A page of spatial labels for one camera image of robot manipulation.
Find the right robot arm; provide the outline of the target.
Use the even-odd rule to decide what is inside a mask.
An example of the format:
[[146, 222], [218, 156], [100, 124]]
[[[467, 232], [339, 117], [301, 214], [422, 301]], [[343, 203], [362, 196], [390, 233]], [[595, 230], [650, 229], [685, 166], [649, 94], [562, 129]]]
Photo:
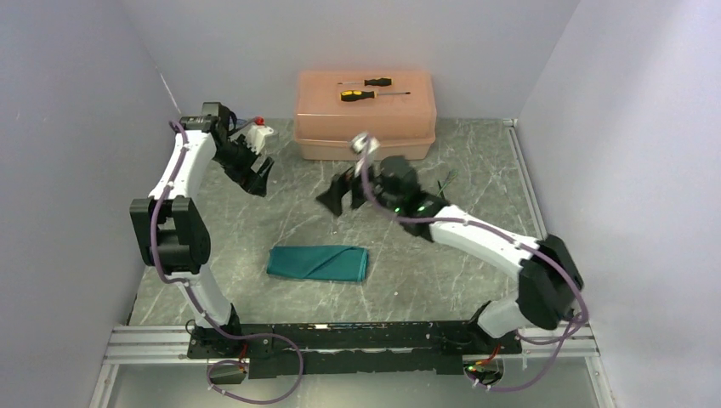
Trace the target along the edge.
[[492, 351], [503, 336], [523, 327], [552, 331], [566, 321], [571, 324], [569, 332], [575, 333], [588, 322], [583, 279], [558, 236], [537, 239], [472, 217], [441, 194], [425, 190], [402, 156], [383, 159], [378, 173], [358, 162], [334, 175], [316, 200], [340, 216], [346, 194], [351, 195], [352, 208], [370, 202], [410, 235], [466, 252], [515, 282], [513, 292], [484, 303], [466, 322], [469, 343], [476, 351]]

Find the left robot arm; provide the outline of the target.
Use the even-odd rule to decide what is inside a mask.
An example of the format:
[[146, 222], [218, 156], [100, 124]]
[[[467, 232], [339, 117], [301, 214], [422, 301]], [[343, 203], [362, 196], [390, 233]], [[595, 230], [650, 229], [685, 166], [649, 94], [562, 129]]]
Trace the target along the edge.
[[242, 350], [245, 335], [210, 269], [211, 237], [195, 198], [212, 162], [249, 195], [266, 196], [274, 161], [263, 153], [276, 131], [260, 116], [239, 121], [219, 102], [206, 102], [199, 115], [169, 126], [173, 153], [149, 195], [132, 201], [133, 230], [144, 263], [184, 294], [200, 337], [210, 337], [219, 354], [231, 357]]

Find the teal cloth napkin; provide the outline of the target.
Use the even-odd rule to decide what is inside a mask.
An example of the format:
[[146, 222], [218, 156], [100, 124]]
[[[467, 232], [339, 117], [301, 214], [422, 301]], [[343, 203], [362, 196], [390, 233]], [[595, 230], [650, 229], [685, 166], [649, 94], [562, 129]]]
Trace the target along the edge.
[[275, 246], [266, 273], [292, 280], [362, 282], [369, 252], [359, 246]]

